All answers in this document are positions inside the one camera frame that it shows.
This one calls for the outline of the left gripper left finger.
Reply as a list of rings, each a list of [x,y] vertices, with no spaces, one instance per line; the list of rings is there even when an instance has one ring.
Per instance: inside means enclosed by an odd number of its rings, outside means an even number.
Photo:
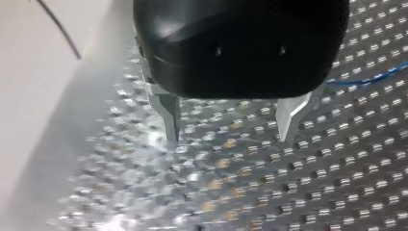
[[[139,48],[141,76],[151,107],[162,118],[166,140],[178,142],[180,132],[179,97],[172,88],[176,71],[172,64],[148,57],[143,48]]]

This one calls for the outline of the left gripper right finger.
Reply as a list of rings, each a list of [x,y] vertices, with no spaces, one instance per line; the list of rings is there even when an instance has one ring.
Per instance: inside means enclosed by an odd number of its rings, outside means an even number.
[[[289,141],[298,129],[300,120],[311,110],[312,94],[279,99],[276,109],[276,122],[280,141]]]

